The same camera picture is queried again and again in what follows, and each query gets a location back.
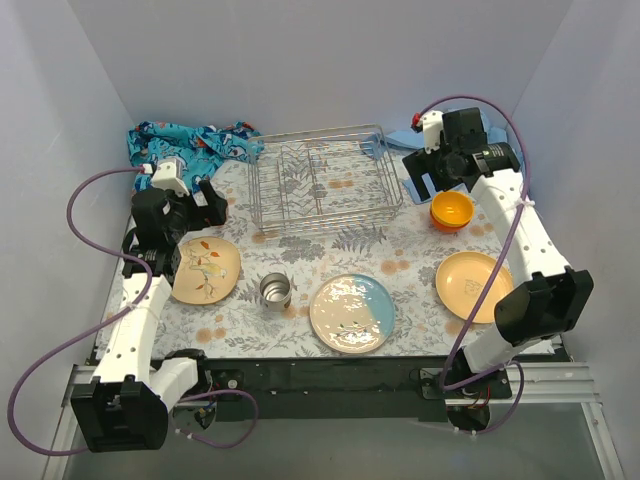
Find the steel tumbler cup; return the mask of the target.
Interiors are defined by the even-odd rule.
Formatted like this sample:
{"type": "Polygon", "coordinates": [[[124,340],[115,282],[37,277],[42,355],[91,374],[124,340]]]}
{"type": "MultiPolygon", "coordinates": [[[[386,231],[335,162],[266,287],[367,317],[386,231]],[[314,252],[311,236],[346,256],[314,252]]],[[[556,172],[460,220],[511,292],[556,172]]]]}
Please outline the steel tumbler cup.
{"type": "Polygon", "coordinates": [[[286,275],[270,273],[259,285],[261,304],[269,311],[282,312],[290,306],[291,291],[291,282],[286,275]]]}

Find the yellow bowl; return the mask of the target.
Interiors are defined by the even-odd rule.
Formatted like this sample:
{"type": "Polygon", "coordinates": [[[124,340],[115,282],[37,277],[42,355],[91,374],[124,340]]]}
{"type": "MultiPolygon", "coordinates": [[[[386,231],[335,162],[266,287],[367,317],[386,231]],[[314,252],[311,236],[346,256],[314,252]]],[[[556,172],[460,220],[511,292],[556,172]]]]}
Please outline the yellow bowl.
{"type": "Polygon", "coordinates": [[[468,224],[474,215],[474,205],[469,196],[457,191],[438,193],[431,202],[432,216],[441,225],[455,228],[468,224]]]}

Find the red orange bowl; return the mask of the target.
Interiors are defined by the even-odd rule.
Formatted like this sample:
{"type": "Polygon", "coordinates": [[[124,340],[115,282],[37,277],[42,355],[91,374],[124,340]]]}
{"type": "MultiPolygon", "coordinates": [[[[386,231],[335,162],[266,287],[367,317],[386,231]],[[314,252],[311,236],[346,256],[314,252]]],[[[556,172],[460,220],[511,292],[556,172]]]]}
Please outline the red orange bowl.
{"type": "Polygon", "coordinates": [[[430,211],[432,225],[442,233],[453,234],[467,227],[471,222],[472,216],[462,213],[448,216],[436,215],[433,210],[430,211]]]}

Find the wire dish rack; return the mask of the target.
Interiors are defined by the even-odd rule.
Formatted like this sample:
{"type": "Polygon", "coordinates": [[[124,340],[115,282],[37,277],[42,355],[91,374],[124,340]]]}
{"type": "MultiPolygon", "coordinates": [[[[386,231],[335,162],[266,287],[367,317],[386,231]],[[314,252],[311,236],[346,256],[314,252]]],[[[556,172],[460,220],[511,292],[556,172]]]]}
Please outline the wire dish rack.
{"type": "Polygon", "coordinates": [[[264,233],[384,225],[403,204],[377,124],[253,137],[247,152],[250,213],[264,233]]]}

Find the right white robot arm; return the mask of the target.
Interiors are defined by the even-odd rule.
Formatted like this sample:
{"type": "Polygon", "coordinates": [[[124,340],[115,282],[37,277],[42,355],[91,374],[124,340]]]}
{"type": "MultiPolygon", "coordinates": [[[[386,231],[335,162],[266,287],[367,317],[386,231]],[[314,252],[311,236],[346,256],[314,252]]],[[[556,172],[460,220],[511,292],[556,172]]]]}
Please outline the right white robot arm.
{"type": "Polygon", "coordinates": [[[445,363],[442,389],[471,398],[516,355],[573,330],[594,281],[557,250],[528,196],[523,155],[489,141],[478,108],[418,113],[411,127],[424,138],[403,160],[417,194],[431,200],[434,192],[465,186],[492,223],[502,243],[497,262],[509,265],[514,282],[494,308],[493,326],[468,345],[456,342],[445,363]]]}

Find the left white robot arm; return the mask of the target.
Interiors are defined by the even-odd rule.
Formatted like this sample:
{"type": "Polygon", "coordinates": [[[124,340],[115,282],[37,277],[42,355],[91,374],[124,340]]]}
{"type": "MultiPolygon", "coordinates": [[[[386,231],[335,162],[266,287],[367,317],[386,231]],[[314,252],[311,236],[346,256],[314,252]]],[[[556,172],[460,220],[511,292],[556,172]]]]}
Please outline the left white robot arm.
{"type": "Polygon", "coordinates": [[[134,226],[123,239],[123,318],[111,337],[89,383],[78,385],[71,406],[92,452],[157,450],[167,436],[169,413],[186,395],[205,398],[213,386],[204,369],[205,354],[186,349],[169,354],[159,369],[151,357],[160,315],[179,269],[179,243],[189,232],[220,226],[227,201],[211,183],[199,184],[206,200],[155,187],[136,193],[134,226]]]}

